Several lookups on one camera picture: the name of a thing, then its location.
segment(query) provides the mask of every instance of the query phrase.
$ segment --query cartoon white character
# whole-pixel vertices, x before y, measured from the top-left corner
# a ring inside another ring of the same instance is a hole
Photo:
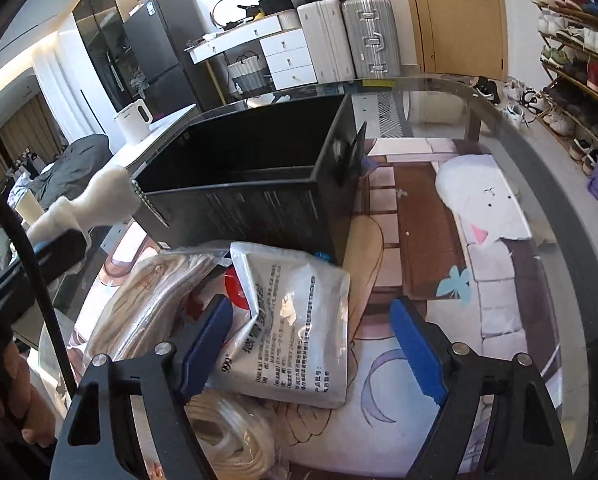
[[[442,164],[435,182],[445,206],[473,228],[479,244],[532,238],[519,203],[492,155],[462,155]]]

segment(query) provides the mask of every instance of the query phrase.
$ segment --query door frame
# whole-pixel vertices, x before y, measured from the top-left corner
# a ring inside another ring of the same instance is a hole
[[[423,37],[421,34],[421,23],[419,22],[419,12],[417,11],[417,0],[408,0],[410,7],[410,18],[412,19],[412,30],[415,35],[415,52],[417,55],[417,64],[419,69],[425,73],[425,62],[423,57]],[[503,67],[501,80],[505,81],[508,76],[508,22],[506,19],[506,3],[500,0],[500,11],[502,20],[502,56]]]

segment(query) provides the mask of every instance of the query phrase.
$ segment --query blue butterfly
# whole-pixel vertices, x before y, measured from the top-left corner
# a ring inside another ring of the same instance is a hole
[[[437,297],[440,298],[441,296],[450,294],[451,298],[459,298],[461,299],[461,304],[467,305],[473,296],[473,291],[470,288],[471,278],[472,273],[470,269],[464,269],[459,274],[459,269],[453,265],[448,278],[444,278],[439,282]]]

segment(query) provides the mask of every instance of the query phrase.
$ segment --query blue gripper pad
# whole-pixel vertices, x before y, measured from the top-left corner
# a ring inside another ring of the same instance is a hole
[[[182,403],[188,402],[204,389],[232,325],[233,303],[224,297],[211,313],[204,329],[183,360],[182,382],[176,391]]]
[[[441,406],[448,394],[441,362],[399,299],[390,305],[390,325],[422,393]]]

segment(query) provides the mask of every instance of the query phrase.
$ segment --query white kettle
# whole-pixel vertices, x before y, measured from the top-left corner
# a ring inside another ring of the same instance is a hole
[[[125,142],[134,145],[139,144],[143,139],[150,135],[150,123],[153,115],[148,107],[139,99],[130,103],[114,116],[114,122],[124,134]]]

